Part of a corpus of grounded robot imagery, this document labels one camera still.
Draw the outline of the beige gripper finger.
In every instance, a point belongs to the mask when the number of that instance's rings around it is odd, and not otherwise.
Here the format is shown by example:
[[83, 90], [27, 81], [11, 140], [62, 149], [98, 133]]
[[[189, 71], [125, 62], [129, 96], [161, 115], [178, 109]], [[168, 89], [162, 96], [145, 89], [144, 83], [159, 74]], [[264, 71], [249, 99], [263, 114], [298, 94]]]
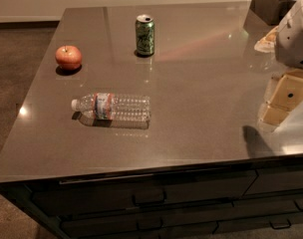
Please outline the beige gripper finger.
[[262, 104], [259, 109], [259, 119], [272, 125], [281, 125], [288, 115], [288, 111], [274, 108], [270, 104]]

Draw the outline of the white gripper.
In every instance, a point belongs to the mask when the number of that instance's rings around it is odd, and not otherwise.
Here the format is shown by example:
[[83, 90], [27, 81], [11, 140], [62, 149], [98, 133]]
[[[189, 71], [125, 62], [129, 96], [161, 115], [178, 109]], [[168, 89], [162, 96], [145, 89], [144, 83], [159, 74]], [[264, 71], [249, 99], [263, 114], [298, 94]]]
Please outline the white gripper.
[[[276, 60], [288, 67], [303, 69], [303, 0], [297, 0], [280, 21], [275, 43]], [[266, 103], [285, 112], [303, 101], [303, 74], [285, 74], [272, 86]]]

